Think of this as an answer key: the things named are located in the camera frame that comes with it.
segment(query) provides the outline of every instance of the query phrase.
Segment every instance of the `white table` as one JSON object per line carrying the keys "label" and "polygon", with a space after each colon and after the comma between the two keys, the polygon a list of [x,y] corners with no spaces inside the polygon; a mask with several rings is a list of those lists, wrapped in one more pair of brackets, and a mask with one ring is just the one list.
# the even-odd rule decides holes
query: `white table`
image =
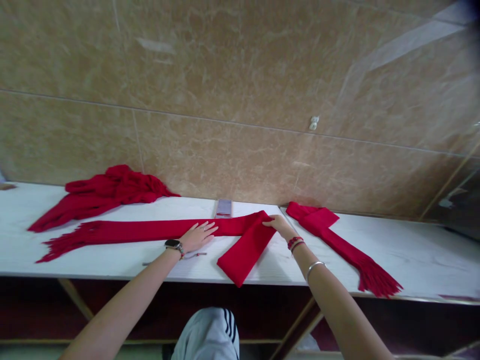
{"label": "white table", "polygon": [[[427,223],[337,214],[331,227],[350,244],[373,258],[402,286],[397,295],[416,300],[458,297],[480,302],[480,242]],[[356,270],[318,237],[285,213],[310,249],[352,295],[358,291]]]}
{"label": "white table", "polygon": [[[33,233],[27,228],[65,194],[61,186],[17,183],[18,188],[0,191],[0,275],[23,277],[120,279],[137,275],[162,251],[163,241],[91,245],[44,263],[35,263],[47,252],[42,242],[73,231],[81,221],[61,228]],[[154,221],[213,218],[216,201],[189,197],[163,197],[150,204],[120,206],[83,221]],[[264,210],[282,214],[276,205],[233,203],[233,216]],[[320,239],[285,215],[312,251],[327,264],[353,295],[358,295],[359,276]],[[447,232],[433,224],[339,214],[331,229],[371,256],[404,288],[407,298],[440,300],[444,296],[480,299],[480,243]],[[167,281],[231,283],[217,266],[217,259],[238,236],[216,237],[205,256],[182,261]],[[267,246],[245,284],[305,286],[302,274],[285,241],[277,233]]]}
{"label": "white table", "polygon": [[[190,197],[163,197],[150,204],[123,205],[97,217],[71,221],[42,233],[27,228],[67,193],[61,186],[17,183],[18,188],[0,191],[0,275],[22,277],[129,280],[164,251],[164,241],[91,245],[68,252],[50,262],[35,263],[48,252],[42,242],[72,232],[79,223],[93,220],[154,221],[209,219],[216,201]],[[278,206],[247,202],[233,203],[233,216],[264,210],[281,214]],[[202,251],[207,255],[179,262],[167,281],[232,283],[217,266],[217,260],[240,237],[219,236]],[[245,284],[305,285],[285,241],[276,233]]]}

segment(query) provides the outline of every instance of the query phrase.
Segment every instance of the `marble wall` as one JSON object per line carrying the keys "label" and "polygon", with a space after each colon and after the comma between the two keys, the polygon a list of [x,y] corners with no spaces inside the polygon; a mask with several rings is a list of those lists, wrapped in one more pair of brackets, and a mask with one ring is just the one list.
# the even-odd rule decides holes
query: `marble wall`
{"label": "marble wall", "polygon": [[2,0],[0,167],[428,219],[480,157],[471,21],[450,0]]}

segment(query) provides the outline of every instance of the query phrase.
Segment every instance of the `finger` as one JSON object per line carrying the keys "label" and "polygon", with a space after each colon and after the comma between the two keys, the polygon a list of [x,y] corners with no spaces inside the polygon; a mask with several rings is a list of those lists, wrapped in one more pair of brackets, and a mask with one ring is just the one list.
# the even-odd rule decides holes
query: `finger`
{"label": "finger", "polygon": [[212,227],[210,230],[205,231],[205,237],[213,234],[213,233],[216,232],[218,229],[219,229],[219,227],[218,227],[218,226],[215,226],[215,227]]}
{"label": "finger", "polygon": [[198,228],[199,229],[203,229],[205,228],[205,225],[207,225],[209,222],[208,221],[205,221],[202,225],[200,225]]}
{"label": "finger", "polygon": [[205,231],[207,231],[207,230],[208,230],[208,229],[210,229],[210,228],[211,228],[213,225],[215,225],[215,221],[214,221],[214,222],[211,222],[211,223],[209,223],[209,224],[208,224],[208,225],[206,225],[206,226],[204,226],[204,227],[203,227],[203,229],[204,229]]}
{"label": "finger", "polygon": [[204,238],[204,239],[201,241],[202,246],[208,244],[209,242],[211,242],[214,237],[215,237],[215,236],[213,236],[213,235],[209,235],[209,236],[207,236],[206,238]]}

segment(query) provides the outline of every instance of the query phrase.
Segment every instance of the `hand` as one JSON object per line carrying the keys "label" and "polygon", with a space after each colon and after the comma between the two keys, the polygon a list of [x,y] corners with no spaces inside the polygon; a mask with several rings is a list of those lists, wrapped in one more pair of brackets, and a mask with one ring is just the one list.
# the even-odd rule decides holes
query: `hand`
{"label": "hand", "polygon": [[291,238],[297,237],[297,232],[289,225],[287,220],[282,215],[270,215],[272,221],[264,221],[263,225],[266,227],[271,227],[277,230],[282,238],[285,240],[290,240]]}
{"label": "hand", "polygon": [[199,225],[198,222],[193,225],[190,230],[178,239],[183,246],[183,251],[189,253],[198,250],[212,241],[214,238],[212,234],[219,228],[218,226],[212,227],[214,225],[215,222],[209,223],[208,221],[202,225]]}

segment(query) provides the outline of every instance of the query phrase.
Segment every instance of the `red scarf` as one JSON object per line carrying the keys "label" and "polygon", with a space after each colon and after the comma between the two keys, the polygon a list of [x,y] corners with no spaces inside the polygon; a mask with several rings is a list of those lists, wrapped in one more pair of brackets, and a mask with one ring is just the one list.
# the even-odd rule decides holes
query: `red scarf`
{"label": "red scarf", "polygon": [[69,182],[65,190],[69,194],[35,221],[29,231],[41,233],[73,219],[98,216],[122,204],[153,203],[162,196],[180,196],[155,176],[132,171],[127,165],[109,167],[105,174],[90,180]]}
{"label": "red scarf", "polygon": [[[242,237],[218,259],[218,266],[237,285],[242,286],[276,230],[262,225],[271,221],[265,211],[229,219],[215,219],[215,236]],[[91,221],[83,222],[71,233],[47,241],[50,251],[37,263],[49,262],[86,245],[121,244],[178,239],[195,223],[212,219],[165,221]]]}
{"label": "red scarf", "polygon": [[358,250],[329,229],[339,217],[326,207],[302,206],[291,201],[286,213],[307,231],[319,237],[337,254],[355,267],[360,275],[358,290],[370,290],[376,297],[389,297],[403,287],[370,256]]}

